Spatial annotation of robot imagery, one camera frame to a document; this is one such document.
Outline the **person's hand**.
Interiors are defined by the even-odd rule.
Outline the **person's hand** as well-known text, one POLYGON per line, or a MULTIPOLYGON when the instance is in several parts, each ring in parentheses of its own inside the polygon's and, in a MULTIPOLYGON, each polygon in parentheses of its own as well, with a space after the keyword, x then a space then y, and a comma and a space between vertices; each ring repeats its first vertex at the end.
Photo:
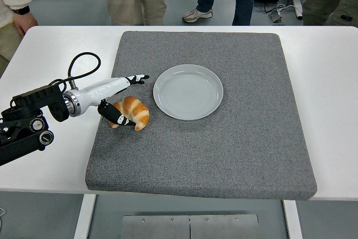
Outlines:
POLYGON ((31 12, 28 12, 27 14, 24 15, 19 15, 14 13, 13 21, 17 32, 22 38, 25 36, 25 34, 30 28, 39 25, 36 18, 33 16, 31 12))

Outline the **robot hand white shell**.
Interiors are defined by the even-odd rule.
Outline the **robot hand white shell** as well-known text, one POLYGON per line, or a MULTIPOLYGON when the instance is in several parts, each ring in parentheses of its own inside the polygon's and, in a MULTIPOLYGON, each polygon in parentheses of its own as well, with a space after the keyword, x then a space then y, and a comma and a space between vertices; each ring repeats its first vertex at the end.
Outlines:
POLYGON ((144 74, 110 78, 82 90, 67 91, 64 98, 67 100, 69 114, 71 117, 76 117, 84 114, 90 106, 96 106, 98 113, 108 121, 118 125, 133 125, 133 119, 128 118, 105 99, 122 92, 131 85, 143 84, 148 78, 149 76, 144 74))

